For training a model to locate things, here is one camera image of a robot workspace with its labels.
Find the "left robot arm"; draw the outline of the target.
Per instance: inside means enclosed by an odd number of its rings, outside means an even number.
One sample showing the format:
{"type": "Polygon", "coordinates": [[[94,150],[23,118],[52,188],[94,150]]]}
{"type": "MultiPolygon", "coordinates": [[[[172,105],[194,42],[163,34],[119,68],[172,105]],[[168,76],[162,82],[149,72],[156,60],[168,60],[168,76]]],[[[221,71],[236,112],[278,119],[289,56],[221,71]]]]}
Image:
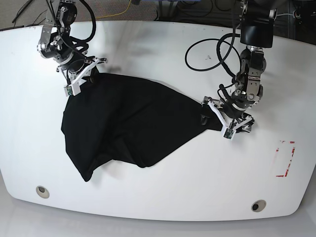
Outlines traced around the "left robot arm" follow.
{"type": "Polygon", "coordinates": [[[221,133],[226,139],[233,139],[234,135],[241,132],[251,132],[255,123],[254,118],[246,110],[258,104],[263,96],[261,74],[266,69],[264,49],[273,45],[274,23],[277,16],[278,3],[275,0],[243,0],[241,1],[242,13],[240,15],[240,33],[233,29],[217,40],[216,54],[218,65],[231,76],[231,86],[235,89],[228,93],[227,87],[220,84],[217,90],[219,99],[204,97],[202,102],[201,124],[205,125],[214,113],[222,124],[221,133]],[[231,38],[229,51],[234,49],[236,38],[246,46],[238,54],[239,72],[234,74],[222,56],[221,45],[227,38],[231,38]]]}

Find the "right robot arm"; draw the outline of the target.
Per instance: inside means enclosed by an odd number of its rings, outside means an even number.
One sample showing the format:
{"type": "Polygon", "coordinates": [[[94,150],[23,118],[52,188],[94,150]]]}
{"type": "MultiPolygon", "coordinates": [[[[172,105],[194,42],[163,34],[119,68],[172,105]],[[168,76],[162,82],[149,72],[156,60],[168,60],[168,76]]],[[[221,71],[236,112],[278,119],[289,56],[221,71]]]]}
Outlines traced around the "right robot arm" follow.
{"type": "Polygon", "coordinates": [[[86,56],[88,43],[96,33],[96,18],[88,3],[80,3],[87,9],[92,21],[92,31],[88,38],[78,39],[70,35],[71,25],[77,17],[77,7],[74,0],[47,0],[47,14],[41,30],[37,50],[44,59],[53,59],[58,66],[56,72],[61,73],[67,85],[83,73],[82,79],[95,83],[99,71],[93,63],[101,64],[107,61],[101,58],[97,62],[95,56],[86,56]]]}

